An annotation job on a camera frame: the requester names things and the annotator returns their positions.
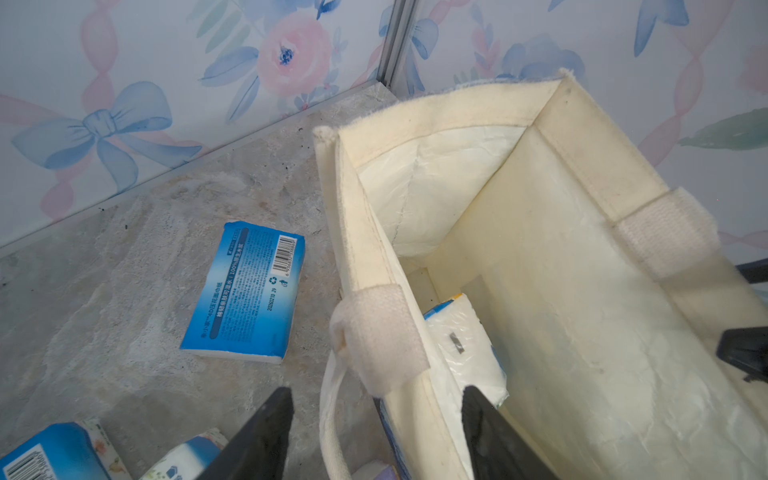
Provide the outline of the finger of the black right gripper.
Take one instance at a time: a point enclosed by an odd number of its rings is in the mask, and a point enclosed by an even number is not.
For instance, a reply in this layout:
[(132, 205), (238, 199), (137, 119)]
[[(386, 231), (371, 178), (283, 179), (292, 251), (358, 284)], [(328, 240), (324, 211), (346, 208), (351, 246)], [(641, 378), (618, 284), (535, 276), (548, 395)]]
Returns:
[(760, 284), (768, 281), (767, 258), (739, 264), (736, 269), (749, 284)]
[(744, 372), (745, 382), (767, 382), (767, 331), (767, 327), (725, 330), (718, 342), (716, 356)]

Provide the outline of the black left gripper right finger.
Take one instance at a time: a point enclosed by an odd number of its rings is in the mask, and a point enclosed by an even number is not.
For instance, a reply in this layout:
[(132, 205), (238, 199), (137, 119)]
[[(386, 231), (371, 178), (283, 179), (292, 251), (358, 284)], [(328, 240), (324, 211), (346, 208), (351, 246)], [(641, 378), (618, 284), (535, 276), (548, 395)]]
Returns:
[(475, 479), (558, 479), (474, 385), (463, 390), (461, 414)]

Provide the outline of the floral blue tissue pack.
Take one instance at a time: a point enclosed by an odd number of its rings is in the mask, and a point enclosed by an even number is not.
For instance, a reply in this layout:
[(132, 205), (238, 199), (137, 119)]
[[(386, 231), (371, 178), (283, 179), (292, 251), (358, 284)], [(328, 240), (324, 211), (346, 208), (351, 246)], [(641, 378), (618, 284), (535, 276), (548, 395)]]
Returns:
[(172, 448), (141, 477), (141, 480), (196, 479), (224, 450), (228, 440), (211, 428)]

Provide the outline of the cream canvas bag starry print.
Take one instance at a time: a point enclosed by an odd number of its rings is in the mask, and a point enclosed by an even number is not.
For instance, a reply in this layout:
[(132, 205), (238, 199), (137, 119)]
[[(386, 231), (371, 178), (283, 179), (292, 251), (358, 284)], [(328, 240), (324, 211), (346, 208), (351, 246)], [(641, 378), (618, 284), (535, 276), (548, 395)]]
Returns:
[(766, 305), (713, 217), (568, 74), (403, 102), (314, 132), (342, 299), (320, 400), (328, 475), (354, 373), (405, 479), (475, 479), (424, 314), (466, 295), (496, 410), (558, 479), (763, 479), (767, 386), (716, 356)]

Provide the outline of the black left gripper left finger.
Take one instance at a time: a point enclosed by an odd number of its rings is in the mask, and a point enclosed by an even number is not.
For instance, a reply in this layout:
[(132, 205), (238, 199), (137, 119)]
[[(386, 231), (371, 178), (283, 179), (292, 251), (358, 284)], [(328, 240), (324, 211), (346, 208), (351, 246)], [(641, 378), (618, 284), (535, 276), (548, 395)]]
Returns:
[(294, 416), (292, 391), (277, 388), (197, 480), (280, 480)]

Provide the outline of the white tissue pack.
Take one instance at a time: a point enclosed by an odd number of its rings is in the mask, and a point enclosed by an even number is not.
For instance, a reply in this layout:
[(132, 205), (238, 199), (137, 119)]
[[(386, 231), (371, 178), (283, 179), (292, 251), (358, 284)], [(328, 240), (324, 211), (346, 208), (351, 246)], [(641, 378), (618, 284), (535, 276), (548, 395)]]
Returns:
[(496, 408), (508, 398), (506, 375), (469, 298), (460, 294), (424, 314), (459, 396), (474, 386)]

